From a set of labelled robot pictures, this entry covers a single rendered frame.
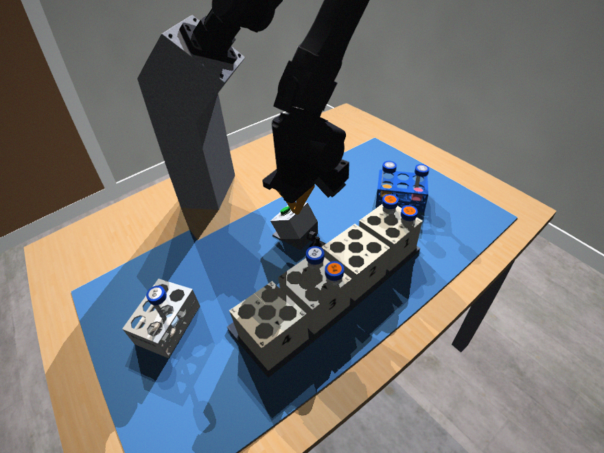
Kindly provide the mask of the beige bucket adapter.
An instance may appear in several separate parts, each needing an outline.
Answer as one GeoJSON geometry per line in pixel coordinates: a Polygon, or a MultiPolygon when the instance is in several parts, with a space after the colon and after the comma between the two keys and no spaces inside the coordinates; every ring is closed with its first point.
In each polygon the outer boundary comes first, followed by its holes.
{"type": "Polygon", "coordinates": [[[306,258],[278,277],[280,289],[306,314],[307,327],[315,334],[350,306],[351,278],[344,273],[342,282],[333,286],[327,283],[323,266],[311,269],[306,258]]]}
{"type": "Polygon", "coordinates": [[[238,336],[268,371],[309,339],[307,314],[273,281],[229,312],[238,336]]]}
{"type": "Polygon", "coordinates": [[[356,224],[321,248],[327,260],[343,264],[354,301],[386,275],[390,247],[356,224]]]}
{"type": "Polygon", "coordinates": [[[382,207],[359,220],[359,227],[390,247],[387,270],[391,271],[416,249],[422,220],[416,218],[412,226],[406,226],[401,223],[402,208],[397,206],[394,214],[387,214],[382,207]]]}

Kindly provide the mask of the blue flat mat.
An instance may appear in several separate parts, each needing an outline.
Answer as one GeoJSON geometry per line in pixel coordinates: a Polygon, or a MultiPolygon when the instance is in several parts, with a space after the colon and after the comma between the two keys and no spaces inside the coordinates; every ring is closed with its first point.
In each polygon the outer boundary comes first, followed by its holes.
{"type": "MultiPolygon", "coordinates": [[[[306,202],[328,243],[376,209],[379,172],[422,162],[377,138],[343,154],[349,179],[306,202]]],[[[227,326],[230,309],[306,258],[273,236],[280,197],[197,240],[188,230],[71,291],[125,453],[237,453],[366,355],[518,217],[429,167],[420,251],[352,311],[267,377],[227,326]],[[122,329],[158,279],[200,304],[169,358],[122,329]]]]}

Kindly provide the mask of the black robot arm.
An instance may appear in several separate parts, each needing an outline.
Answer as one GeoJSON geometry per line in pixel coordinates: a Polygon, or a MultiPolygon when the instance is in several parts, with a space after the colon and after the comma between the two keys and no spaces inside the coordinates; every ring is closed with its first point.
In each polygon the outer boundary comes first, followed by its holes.
{"type": "MultiPolygon", "coordinates": [[[[191,54],[234,64],[237,56],[231,46],[240,27],[263,31],[282,1],[212,0],[211,11],[197,26],[183,23],[179,30],[191,54]]],[[[298,189],[311,179],[333,198],[349,179],[349,162],[342,159],[346,132],[320,116],[336,88],[343,56],[368,3],[324,0],[286,65],[273,106],[288,114],[280,113],[272,120],[272,135],[278,153],[297,158],[279,158],[282,183],[298,189]]]]}

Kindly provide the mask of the blue tube rack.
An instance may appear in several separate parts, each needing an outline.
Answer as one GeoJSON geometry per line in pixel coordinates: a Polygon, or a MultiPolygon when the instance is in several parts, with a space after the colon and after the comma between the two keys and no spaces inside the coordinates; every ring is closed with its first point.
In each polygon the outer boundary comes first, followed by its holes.
{"type": "Polygon", "coordinates": [[[391,191],[393,195],[398,197],[398,199],[399,199],[398,206],[399,207],[402,208],[403,206],[406,206],[406,205],[412,205],[418,210],[418,212],[425,212],[426,203],[427,203],[427,199],[428,199],[428,176],[427,176],[425,188],[423,191],[415,191],[413,189],[413,183],[414,183],[413,177],[415,177],[415,173],[396,171],[394,182],[393,182],[393,187],[384,188],[382,186],[382,170],[380,170],[379,178],[378,178],[378,185],[377,185],[377,198],[376,198],[375,207],[379,207],[380,205],[382,205],[383,197],[380,197],[380,192],[381,191],[391,191]],[[398,179],[397,176],[399,176],[400,174],[407,175],[407,177],[409,177],[409,179],[406,181],[398,179]],[[398,184],[407,185],[407,189],[398,188],[397,187],[398,184]],[[425,195],[425,196],[423,196],[422,201],[411,200],[412,194],[419,194],[419,195],[425,195]]]}

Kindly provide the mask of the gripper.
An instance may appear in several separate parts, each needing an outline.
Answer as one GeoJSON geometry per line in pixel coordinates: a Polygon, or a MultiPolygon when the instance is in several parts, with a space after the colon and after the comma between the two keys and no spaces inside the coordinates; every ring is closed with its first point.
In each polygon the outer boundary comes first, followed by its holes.
{"type": "Polygon", "coordinates": [[[315,183],[311,179],[309,179],[298,189],[285,183],[282,183],[279,158],[294,159],[297,158],[297,156],[295,154],[280,154],[275,150],[277,169],[267,175],[267,177],[262,180],[263,187],[269,190],[271,190],[272,188],[276,189],[277,192],[283,197],[283,200],[287,202],[291,211],[299,215],[305,202],[307,201],[313,189],[315,188],[315,183]]]}

